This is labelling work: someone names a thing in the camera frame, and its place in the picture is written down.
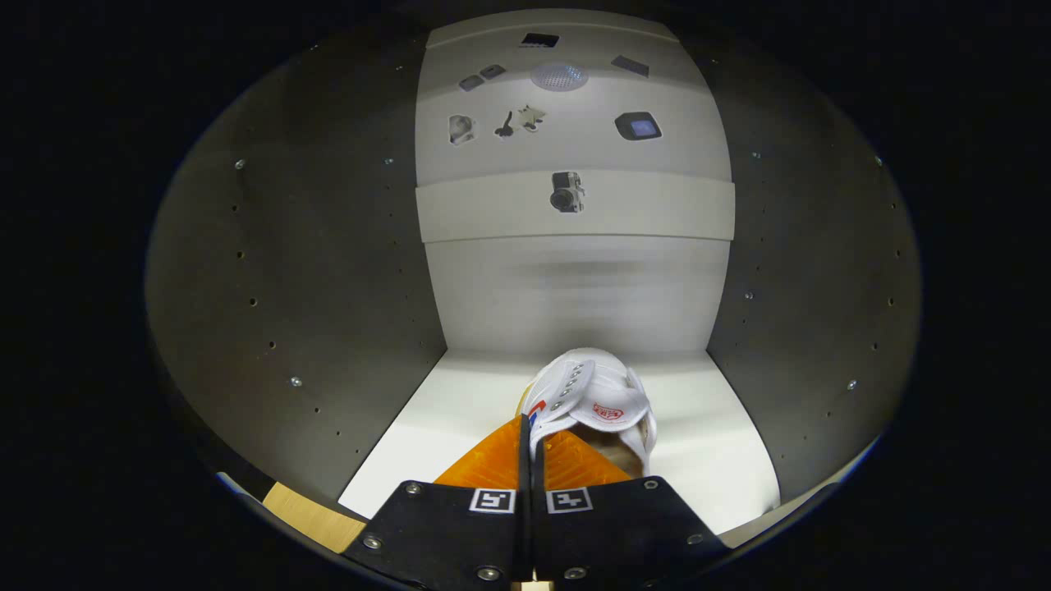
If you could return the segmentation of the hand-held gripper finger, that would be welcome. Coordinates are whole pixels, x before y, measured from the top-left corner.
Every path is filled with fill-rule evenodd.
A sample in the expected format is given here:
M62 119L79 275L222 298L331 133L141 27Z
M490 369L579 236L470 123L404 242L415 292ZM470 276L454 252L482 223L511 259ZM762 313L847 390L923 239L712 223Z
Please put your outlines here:
M342 557L387 589L512 590L530 575L528 423L491 434L504 485L449 486L404 480Z
M532 561L553 590L672 590L731 557L665 478L551 487L555 442L532 460Z

